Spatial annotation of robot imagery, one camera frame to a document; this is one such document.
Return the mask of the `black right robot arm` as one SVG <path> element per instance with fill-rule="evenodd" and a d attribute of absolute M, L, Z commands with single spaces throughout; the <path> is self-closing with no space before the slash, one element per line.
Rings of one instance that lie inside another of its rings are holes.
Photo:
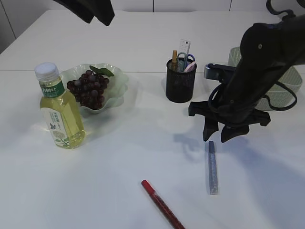
<path fill-rule="evenodd" d="M 203 140 L 218 131 L 223 124 L 221 141 L 245 135 L 249 126 L 267 126 L 271 119 L 267 112 L 256 108 L 292 66 L 305 63 L 305 18 L 292 10 L 281 11 L 277 24 L 255 23 L 243 35 L 240 43 L 241 59 L 236 67 L 207 64 L 206 79 L 219 85 L 209 99 L 192 102 L 189 116 L 204 116 Z"/>

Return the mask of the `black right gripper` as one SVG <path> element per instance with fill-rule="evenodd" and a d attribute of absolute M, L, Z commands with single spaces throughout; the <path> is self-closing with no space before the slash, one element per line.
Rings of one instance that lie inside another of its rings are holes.
<path fill-rule="evenodd" d="M 249 125 L 267 126 L 271 122 L 269 113 L 255 109 L 262 95 L 243 94 L 235 99 L 217 95 L 207 101 L 191 102 L 188 115 L 204 117 L 203 140 L 219 131 L 218 124 L 225 126 L 221 132 L 221 142 L 249 133 Z"/>

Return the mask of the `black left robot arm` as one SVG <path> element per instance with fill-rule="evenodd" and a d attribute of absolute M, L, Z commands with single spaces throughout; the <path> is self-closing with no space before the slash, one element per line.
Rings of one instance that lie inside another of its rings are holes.
<path fill-rule="evenodd" d="M 115 16 L 110 0 L 55 0 L 55 2 L 88 24 L 95 17 L 105 26 L 109 26 Z"/>

